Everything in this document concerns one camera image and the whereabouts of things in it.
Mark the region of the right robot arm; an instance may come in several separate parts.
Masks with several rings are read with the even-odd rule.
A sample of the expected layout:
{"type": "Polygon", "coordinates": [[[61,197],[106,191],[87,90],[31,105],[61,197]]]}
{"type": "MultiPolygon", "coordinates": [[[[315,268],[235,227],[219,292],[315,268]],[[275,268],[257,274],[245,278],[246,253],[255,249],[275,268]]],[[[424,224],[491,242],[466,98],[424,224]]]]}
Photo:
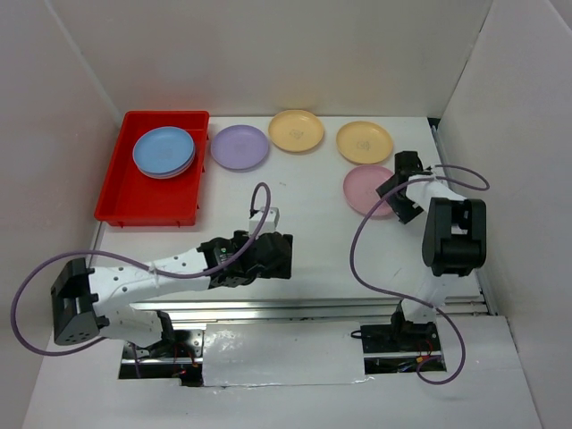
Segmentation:
{"type": "Polygon", "coordinates": [[[376,192],[403,224],[426,214],[422,260],[428,269],[413,294],[391,316],[389,344],[410,351],[436,338],[435,317],[461,278],[484,265],[486,204],[465,198],[423,167],[416,151],[394,157],[394,174],[376,192]]]}

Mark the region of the pink plate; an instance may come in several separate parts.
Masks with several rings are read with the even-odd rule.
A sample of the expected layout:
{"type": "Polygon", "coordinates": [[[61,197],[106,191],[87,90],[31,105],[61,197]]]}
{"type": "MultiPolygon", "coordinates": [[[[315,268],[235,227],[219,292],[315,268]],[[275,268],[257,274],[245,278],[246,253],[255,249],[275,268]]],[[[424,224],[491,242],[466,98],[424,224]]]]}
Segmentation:
{"type": "Polygon", "coordinates": [[[346,174],[342,184],[346,202],[361,215],[366,215],[380,200],[376,190],[392,175],[391,170],[376,164],[353,168],[346,174]]]}

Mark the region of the blue plate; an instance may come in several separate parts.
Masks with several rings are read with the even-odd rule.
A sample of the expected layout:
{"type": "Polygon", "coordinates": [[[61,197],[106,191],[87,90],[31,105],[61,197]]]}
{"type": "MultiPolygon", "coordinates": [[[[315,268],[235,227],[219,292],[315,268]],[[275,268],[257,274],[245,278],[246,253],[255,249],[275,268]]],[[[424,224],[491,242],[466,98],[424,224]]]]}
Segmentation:
{"type": "Polygon", "coordinates": [[[193,153],[197,153],[197,146],[186,130],[165,126],[142,135],[132,150],[132,159],[143,155],[190,156],[193,153]]]}
{"type": "Polygon", "coordinates": [[[133,161],[145,176],[166,180],[186,172],[194,162],[195,153],[190,156],[134,156],[133,161]]]}

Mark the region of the purple plate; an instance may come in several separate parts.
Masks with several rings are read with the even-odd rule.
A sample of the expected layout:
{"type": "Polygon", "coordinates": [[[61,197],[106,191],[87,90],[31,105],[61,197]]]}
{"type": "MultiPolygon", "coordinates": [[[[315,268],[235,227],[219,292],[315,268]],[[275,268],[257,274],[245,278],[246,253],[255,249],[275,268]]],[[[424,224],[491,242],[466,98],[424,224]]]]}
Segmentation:
{"type": "Polygon", "coordinates": [[[173,173],[164,174],[164,175],[148,174],[145,172],[139,172],[139,175],[141,177],[146,177],[150,180],[155,180],[155,181],[166,181],[166,180],[170,180],[170,179],[174,179],[174,178],[184,176],[185,174],[186,174],[186,172],[173,172],[173,173]]]}
{"type": "Polygon", "coordinates": [[[269,152],[266,135],[250,125],[232,125],[218,132],[210,143],[211,157],[223,168],[246,171],[263,163],[269,152]]]}

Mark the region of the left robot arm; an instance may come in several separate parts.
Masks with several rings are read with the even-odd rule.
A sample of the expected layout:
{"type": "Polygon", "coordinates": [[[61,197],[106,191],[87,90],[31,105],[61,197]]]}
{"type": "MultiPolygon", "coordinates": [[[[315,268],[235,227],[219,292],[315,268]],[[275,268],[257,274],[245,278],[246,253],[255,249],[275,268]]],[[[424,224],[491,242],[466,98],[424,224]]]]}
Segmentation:
{"type": "Polygon", "coordinates": [[[179,341],[171,318],[160,310],[137,310],[140,301],[184,291],[236,288],[257,279],[291,277],[293,237],[268,232],[251,240],[245,231],[215,238],[185,253],[135,266],[89,268],[69,261],[51,288],[54,337],[75,346],[96,337],[128,341],[158,357],[179,341]]]}

